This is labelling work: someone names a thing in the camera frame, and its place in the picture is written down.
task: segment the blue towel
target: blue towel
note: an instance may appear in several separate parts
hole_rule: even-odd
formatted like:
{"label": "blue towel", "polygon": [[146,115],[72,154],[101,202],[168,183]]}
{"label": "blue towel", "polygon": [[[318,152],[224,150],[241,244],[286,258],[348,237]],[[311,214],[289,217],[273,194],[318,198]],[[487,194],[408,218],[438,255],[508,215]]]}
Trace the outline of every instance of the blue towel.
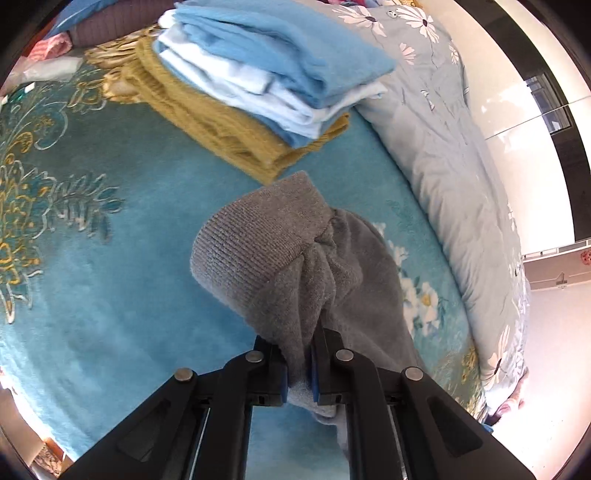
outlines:
{"label": "blue towel", "polygon": [[[158,40],[154,41],[154,43],[152,44],[152,47],[156,53],[161,53],[162,51],[167,49],[166,45],[164,45],[162,42],[160,42]],[[165,59],[160,57],[160,61],[162,62],[162,65],[164,65],[168,69],[168,71],[170,73],[172,73],[176,78],[178,78],[182,82],[186,83],[187,85],[190,85],[191,87],[195,88],[196,90],[201,91],[201,89],[197,85],[195,85],[191,80],[186,78],[185,75],[183,75],[181,72],[179,72],[176,68],[174,68],[174,66],[172,66]],[[347,110],[348,110],[348,108],[339,111],[333,118],[326,121],[322,127],[322,133],[326,132],[328,130],[328,128],[337,120],[337,118],[340,117]],[[312,138],[304,137],[302,135],[298,135],[298,134],[295,134],[292,132],[288,132],[287,130],[283,130],[279,126],[278,123],[271,120],[270,118],[267,118],[266,116],[256,115],[256,114],[250,113],[250,112],[246,112],[246,113],[248,113],[248,115],[250,115],[251,117],[259,120],[259,122],[262,123],[263,125],[266,125],[275,135],[277,135],[279,138],[281,138],[286,144],[288,144],[292,148],[305,147],[306,145],[309,145],[314,141],[314,139],[312,139]]]}
{"label": "blue towel", "polygon": [[276,73],[314,108],[395,67],[344,25],[291,0],[189,0],[174,17],[204,50]]}

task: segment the folded clothes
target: folded clothes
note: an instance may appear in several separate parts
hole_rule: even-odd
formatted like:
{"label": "folded clothes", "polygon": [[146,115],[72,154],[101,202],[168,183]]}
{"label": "folded clothes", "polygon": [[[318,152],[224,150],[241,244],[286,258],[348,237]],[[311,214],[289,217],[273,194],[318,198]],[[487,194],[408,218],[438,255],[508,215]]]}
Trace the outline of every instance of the folded clothes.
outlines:
{"label": "folded clothes", "polygon": [[[154,51],[156,53],[162,53],[165,50],[164,45],[159,41],[155,41],[153,44]],[[174,65],[170,62],[166,61],[166,59],[160,57],[160,62],[167,68],[167,70],[172,73],[176,78],[184,82],[186,85],[189,85],[191,88],[196,89],[199,92],[202,92],[197,86],[189,80],[185,75],[183,75],[179,70],[177,70]],[[257,119],[263,125],[266,125],[275,135],[281,138],[286,144],[288,144],[292,148],[303,148],[310,145],[314,140],[308,137],[304,137],[302,135],[295,134],[293,132],[288,132],[284,130],[277,122],[267,118],[263,115],[257,115],[255,113],[249,113],[249,115],[255,119]]]}
{"label": "folded clothes", "polygon": [[334,20],[291,0],[189,0],[174,18],[207,52],[273,72],[308,105],[336,104],[395,62]]}
{"label": "folded clothes", "polygon": [[257,95],[265,92],[273,81],[272,73],[206,52],[196,43],[189,41],[187,34],[182,30],[182,25],[174,19],[174,12],[174,9],[167,10],[158,20],[161,28],[171,29],[170,32],[162,34],[160,38],[162,43],[208,74],[215,74],[216,77],[235,83],[247,92]]}
{"label": "folded clothes", "polygon": [[375,98],[385,92],[381,83],[372,82],[353,88],[331,107],[313,109],[273,76],[265,77],[267,72],[252,71],[243,68],[247,67],[244,64],[203,51],[189,41],[180,24],[165,30],[158,42],[168,47],[165,50],[157,44],[160,56],[198,89],[227,105],[267,117],[282,129],[311,139],[321,136],[343,110],[363,98]]}
{"label": "folded clothes", "polygon": [[345,114],[318,140],[293,149],[267,127],[239,109],[194,90],[162,65],[152,39],[136,45],[137,59],[123,67],[122,76],[154,110],[202,146],[246,174],[267,184],[310,151],[341,134],[349,126]]}
{"label": "folded clothes", "polygon": [[308,125],[284,121],[283,117],[276,115],[273,111],[273,107],[276,107],[277,109],[282,107],[282,104],[277,101],[277,99],[275,99],[275,102],[270,103],[263,98],[268,97],[267,95],[253,95],[253,102],[245,102],[243,100],[243,95],[245,94],[244,90],[236,87],[234,84],[208,76],[203,70],[198,69],[195,65],[183,60],[169,48],[162,49],[159,41],[157,41],[155,45],[157,46],[160,58],[165,64],[171,65],[174,69],[173,71],[180,72],[182,75],[180,78],[188,81],[190,85],[196,89],[207,93],[226,105],[234,106],[265,118],[270,118],[282,129],[306,137],[306,143],[310,143],[320,137],[322,132],[334,121],[334,119],[331,119],[325,124],[316,123]]}

